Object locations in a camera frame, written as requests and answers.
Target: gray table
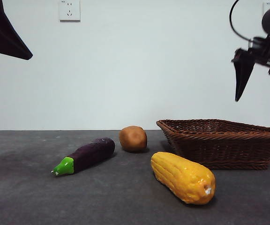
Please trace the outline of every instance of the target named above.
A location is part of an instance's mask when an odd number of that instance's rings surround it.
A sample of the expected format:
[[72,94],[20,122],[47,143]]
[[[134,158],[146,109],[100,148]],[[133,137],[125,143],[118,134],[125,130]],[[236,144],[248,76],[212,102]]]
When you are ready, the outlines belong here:
[[[186,205],[154,177],[150,157],[171,150],[147,131],[149,150],[121,149],[118,131],[0,131],[0,225],[270,225],[266,171],[214,170],[217,190],[204,206]],[[50,171],[97,137],[114,157],[74,175]]]

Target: brown potato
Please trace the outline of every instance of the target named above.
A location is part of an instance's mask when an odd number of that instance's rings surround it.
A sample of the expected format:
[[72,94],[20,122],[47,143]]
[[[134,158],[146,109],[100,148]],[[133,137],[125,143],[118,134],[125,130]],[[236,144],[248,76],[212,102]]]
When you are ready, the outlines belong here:
[[123,150],[128,152],[142,151],[148,143],[145,131],[138,126],[123,128],[119,133],[119,138]]

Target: wall socket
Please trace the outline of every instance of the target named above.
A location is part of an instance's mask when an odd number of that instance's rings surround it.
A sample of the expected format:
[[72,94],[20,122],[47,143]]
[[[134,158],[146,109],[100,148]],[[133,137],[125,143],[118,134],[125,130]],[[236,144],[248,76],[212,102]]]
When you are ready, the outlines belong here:
[[267,12],[267,10],[269,10],[269,9],[270,9],[270,0],[264,1],[262,3],[262,15],[264,15]]
[[59,0],[60,22],[80,22],[80,0]]

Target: purple eggplant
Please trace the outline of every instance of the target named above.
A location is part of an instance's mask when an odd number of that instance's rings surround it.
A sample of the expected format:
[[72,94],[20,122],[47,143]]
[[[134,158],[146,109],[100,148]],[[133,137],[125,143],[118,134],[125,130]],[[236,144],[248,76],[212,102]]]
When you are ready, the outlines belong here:
[[98,138],[66,156],[53,170],[56,176],[80,172],[92,165],[110,158],[115,143],[110,138]]

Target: wicker basket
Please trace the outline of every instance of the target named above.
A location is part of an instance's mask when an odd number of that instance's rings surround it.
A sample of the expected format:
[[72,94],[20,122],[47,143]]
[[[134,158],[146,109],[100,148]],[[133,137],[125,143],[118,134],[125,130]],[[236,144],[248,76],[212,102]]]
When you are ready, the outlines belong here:
[[270,127],[226,120],[159,120],[175,154],[209,169],[267,169]]

